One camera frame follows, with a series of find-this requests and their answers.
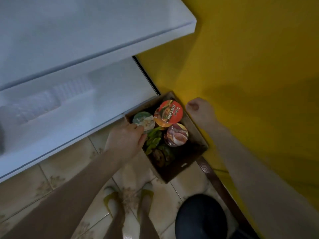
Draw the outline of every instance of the hand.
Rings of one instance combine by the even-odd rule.
[[[194,122],[204,130],[217,122],[213,107],[202,98],[189,101],[186,104],[186,111],[192,116]]]
[[[143,134],[144,127],[130,124],[127,121],[122,126],[111,130],[105,150],[115,153],[115,155],[127,162],[132,159],[143,147],[147,134]]]

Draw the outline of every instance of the yellow slipper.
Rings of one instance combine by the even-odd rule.
[[[119,193],[117,191],[115,191],[112,187],[106,187],[104,189],[104,194],[105,194],[105,197],[103,199],[104,201],[104,205],[107,209],[107,211],[110,213],[111,217],[113,218],[113,216],[115,216],[115,214],[117,213],[118,211],[118,206],[112,206],[109,207],[109,201],[111,199],[113,199],[114,201],[116,201],[118,203],[118,205],[121,204],[121,200],[120,200],[120,197],[119,197]]]
[[[146,183],[143,186],[143,188],[142,188],[141,198],[140,198],[140,201],[139,201],[139,204],[138,204],[138,222],[141,222],[140,214],[141,214],[141,210],[142,210],[142,201],[143,201],[143,198],[146,195],[148,195],[151,198],[151,201],[153,201],[154,192],[153,192],[153,185],[151,183]],[[150,204],[150,207],[147,210],[147,214],[150,213],[151,204]]]

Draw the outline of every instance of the cardboard box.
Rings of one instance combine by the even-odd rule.
[[[132,122],[134,115],[138,112],[146,111],[154,114],[155,110],[161,105],[163,101],[166,100],[176,100],[182,105],[184,109],[183,118],[179,123],[183,124],[187,128],[189,133],[189,138],[184,145],[172,148],[172,151],[175,154],[175,160],[166,167],[158,168],[157,166],[154,166],[151,159],[148,157],[150,167],[154,174],[158,178],[162,179],[165,183],[168,183],[179,173],[189,167],[198,157],[200,157],[208,149],[208,144],[186,113],[183,104],[178,100],[178,98],[172,91],[142,104],[141,106],[129,112],[126,117],[129,119],[130,122]]]

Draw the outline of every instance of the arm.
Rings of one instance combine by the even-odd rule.
[[[141,150],[146,138],[143,131],[144,128],[136,124],[114,128],[106,142],[105,152],[52,192],[3,239],[70,239],[102,186]]]
[[[318,238],[319,213],[220,124],[210,104],[191,100],[186,110],[214,141],[241,199],[265,238]]]

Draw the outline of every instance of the food label image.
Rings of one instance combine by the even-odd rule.
[[[183,117],[183,108],[174,100],[164,101],[159,107],[159,115],[164,122],[178,123]]]
[[[154,121],[161,127],[160,130],[163,131],[163,130],[166,130],[172,124],[162,120],[159,110],[160,109],[157,108],[156,111],[154,112]]]
[[[182,124],[173,124],[164,134],[164,140],[170,147],[181,146],[188,140],[188,131]]]
[[[144,127],[144,133],[155,127],[154,117],[149,112],[139,112],[133,117],[133,123]]]

